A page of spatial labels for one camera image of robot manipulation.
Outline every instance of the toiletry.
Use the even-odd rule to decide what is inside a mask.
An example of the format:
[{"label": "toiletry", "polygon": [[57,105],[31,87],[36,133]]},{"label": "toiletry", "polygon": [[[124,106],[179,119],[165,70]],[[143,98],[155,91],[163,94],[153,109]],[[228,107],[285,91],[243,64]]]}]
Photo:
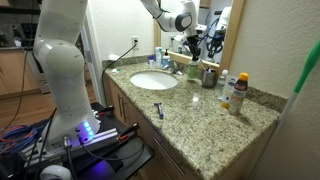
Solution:
[{"label": "toiletry", "polygon": [[162,58],[162,67],[165,67],[168,65],[168,62],[170,60],[170,56],[168,54],[168,49],[166,49],[166,53],[164,54],[163,58]]},{"label": "toiletry", "polygon": [[153,68],[154,67],[154,60],[153,60],[153,55],[149,56],[149,68]]},{"label": "toiletry", "polygon": [[17,47],[20,47],[22,42],[21,34],[19,30],[16,28],[16,26],[12,26],[12,30],[13,30],[14,43],[16,44]]},{"label": "toiletry", "polygon": [[194,60],[191,60],[188,64],[188,75],[187,75],[187,78],[188,78],[188,81],[195,81],[196,79],[196,76],[197,76],[197,71],[198,71],[198,60],[194,61]]},{"label": "toiletry", "polygon": [[213,88],[214,87],[214,79],[215,79],[215,71],[211,68],[207,68],[203,72],[202,77],[202,87],[204,88]]},{"label": "toiletry", "polygon": [[233,92],[233,86],[236,84],[238,77],[227,75],[226,83],[224,85],[221,106],[224,108],[229,107],[230,98]]},{"label": "toiletry", "polygon": [[162,59],[162,47],[156,47],[156,62],[155,62],[155,67],[156,68],[161,68],[161,59]]},{"label": "toiletry", "polygon": [[244,98],[248,90],[248,74],[240,73],[239,79],[233,88],[228,111],[230,114],[237,115],[240,113]]},{"label": "toiletry", "polygon": [[218,100],[222,100],[224,85],[226,84],[226,79],[228,75],[228,70],[224,69],[221,75],[218,77],[217,85],[214,89],[214,93]]}]

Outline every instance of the white sink basin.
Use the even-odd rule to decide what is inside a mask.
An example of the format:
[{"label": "white sink basin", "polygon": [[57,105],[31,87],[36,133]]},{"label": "white sink basin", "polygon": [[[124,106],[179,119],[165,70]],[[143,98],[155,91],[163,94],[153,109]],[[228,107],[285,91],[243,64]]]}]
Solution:
[{"label": "white sink basin", "polygon": [[130,78],[132,84],[151,90],[163,90],[173,88],[178,84],[174,77],[161,72],[140,72]]}]

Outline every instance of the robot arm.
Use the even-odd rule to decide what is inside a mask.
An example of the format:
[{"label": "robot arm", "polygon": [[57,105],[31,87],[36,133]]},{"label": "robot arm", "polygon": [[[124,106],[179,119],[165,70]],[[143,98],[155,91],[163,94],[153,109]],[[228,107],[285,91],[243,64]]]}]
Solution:
[{"label": "robot arm", "polygon": [[202,33],[206,26],[198,24],[198,14],[194,2],[192,0],[181,1],[182,7],[173,13],[161,9],[156,0],[141,0],[141,2],[157,20],[163,31],[185,33],[193,60],[198,60],[200,55],[198,34]]},{"label": "robot arm", "polygon": [[210,42],[207,42],[208,57],[213,58],[214,54],[220,53],[223,49],[223,41],[226,35],[230,18],[231,7],[225,7],[219,17],[215,32]]},{"label": "robot arm", "polygon": [[[189,47],[198,59],[198,16],[192,0],[183,0],[178,13],[159,8],[156,0],[141,0],[164,31],[183,31]],[[73,146],[79,146],[79,133],[91,141],[99,130],[99,123],[91,111],[84,84],[84,58],[74,46],[83,27],[87,0],[43,0],[34,43],[34,55],[39,60],[52,97],[57,105],[47,141],[45,156],[61,153],[62,139],[70,136]],[[42,132],[46,136],[48,126]]]}]

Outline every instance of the cable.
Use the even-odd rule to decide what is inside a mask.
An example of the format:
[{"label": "cable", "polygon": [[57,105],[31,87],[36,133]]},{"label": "cable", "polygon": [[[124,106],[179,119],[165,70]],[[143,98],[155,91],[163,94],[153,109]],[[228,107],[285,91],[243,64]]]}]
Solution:
[{"label": "cable", "polygon": [[36,137],[37,129],[26,125],[17,125],[7,128],[0,133],[0,145],[4,148],[0,156],[19,152],[26,148]]},{"label": "cable", "polygon": [[47,132],[44,136],[44,139],[42,140],[42,147],[41,147],[41,150],[39,153],[39,162],[38,162],[38,169],[37,169],[37,173],[36,173],[36,176],[35,176],[35,179],[37,180],[38,179],[38,176],[39,176],[39,170],[41,168],[41,159],[42,159],[42,153],[43,153],[43,150],[44,150],[44,145],[46,144],[46,141],[47,141],[47,138],[48,138],[48,134],[49,134],[49,131],[50,131],[50,127],[51,127],[51,124],[52,124],[52,120],[53,120],[53,117],[54,117],[54,114],[56,113],[57,111],[57,108],[54,109],[54,111],[52,112],[52,114],[50,115],[49,117],[49,122],[48,122],[48,127],[47,127]]},{"label": "cable", "polygon": [[36,141],[35,141],[34,144],[33,144],[33,147],[32,147],[32,150],[31,150],[31,154],[29,155],[28,163],[27,163],[27,166],[26,166],[26,168],[25,168],[25,173],[24,173],[24,178],[23,178],[23,180],[26,180],[26,179],[27,179],[27,171],[28,171],[28,169],[29,169],[29,166],[30,166],[30,163],[31,163],[31,159],[32,159],[34,150],[35,150],[36,147],[37,147],[37,142],[38,142],[39,139],[40,139],[40,137],[39,137],[38,139],[36,139]]},{"label": "cable", "polygon": [[127,55],[133,48],[135,48],[137,46],[137,43],[138,41],[135,41],[134,45],[126,52],[124,53],[122,56],[120,56],[116,61],[113,61],[112,63],[110,63],[109,65],[107,65],[102,73],[101,73],[101,82],[102,82],[102,90],[103,90],[103,95],[104,95],[104,100],[106,101],[106,104],[108,104],[108,101],[107,101],[107,96],[106,96],[106,92],[105,92],[105,86],[104,86],[104,82],[103,82],[103,79],[104,79],[104,72],[107,70],[107,68],[109,68],[112,64],[114,64],[115,62],[119,61],[123,56]]},{"label": "cable", "polygon": [[[34,10],[34,1],[32,1],[32,10]],[[31,14],[31,24],[33,23],[33,14]],[[25,78],[25,71],[26,71],[26,62],[27,62],[27,55],[28,55],[29,51],[27,50],[25,56],[24,56],[24,62],[23,62],[23,71],[22,71],[22,85],[21,85],[21,91],[20,91],[20,96],[19,96],[19,103],[18,103],[18,108],[17,111],[15,113],[15,115],[13,116],[13,118],[11,119],[11,121],[8,123],[8,125],[1,131],[1,133],[6,130],[9,126],[11,126],[11,124],[13,123],[13,121],[16,119],[16,117],[19,114],[20,111],[20,107],[21,107],[21,103],[22,103],[22,97],[23,97],[23,89],[24,89],[24,78]]]},{"label": "cable", "polygon": [[122,158],[103,158],[103,157],[100,157],[100,156],[97,156],[95,154],[93,154],[92,152],[90,152],[85,146],[84,146],[84,143],[83,143],[83,140],[79,137],[79,142],[80,142],[80,145],[81,147],[83,148],[83,150],[85,150],[88,154],[90,154],[91,156],[97,158],[97,159],[100,159],[100,160],[106,160],[106,161],[120,161],[120,160],[125,160],[125,159],[129,159],[135,155],[137,155],[140,151],[142,151],[144,149],[144,143],[141,139],[141,137],[137,136],[140,141],[141,141],[141,147],[139,148],[138,151],[136,151],[135,153],[131,154],[130,156],[127,156],[127,157],[122,157]]},{"label": "cable", "polygon": [[70,171],[71,171],[72,179],[73,180],[77,180],[78,178],[77,178],[77,175],[76,175],[76,171],[74,170],[74,167],[73,167],[71,154],[70,154],[70,148],[66,148],[66,151],[67,151],[67,158],[68,158],[68,163],[70,165]]}]

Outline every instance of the kitchen counter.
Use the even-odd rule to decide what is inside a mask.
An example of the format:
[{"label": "kitchen counter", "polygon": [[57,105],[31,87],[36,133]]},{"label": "kitchen counter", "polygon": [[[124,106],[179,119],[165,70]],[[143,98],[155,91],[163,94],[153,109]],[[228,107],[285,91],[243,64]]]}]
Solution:
[{"label": "kitchen counter", "polygon": [[[186,75],[172,75],[178,80],[176,87],[147,90],[133,85],[130,77],[141,71],[170,71],[149,69],[145,63],[118,69],[119,73],[107,69],[106,74],[202,179],[217,179],[280,115],[245,100],[241,115],[233,116],[220,106],[213,89],[204,89],[201,81],[190,83]],[[192,105],[195,93],[200,95],[198,109]],[[162,103],[163,120],[155,102]]]}]

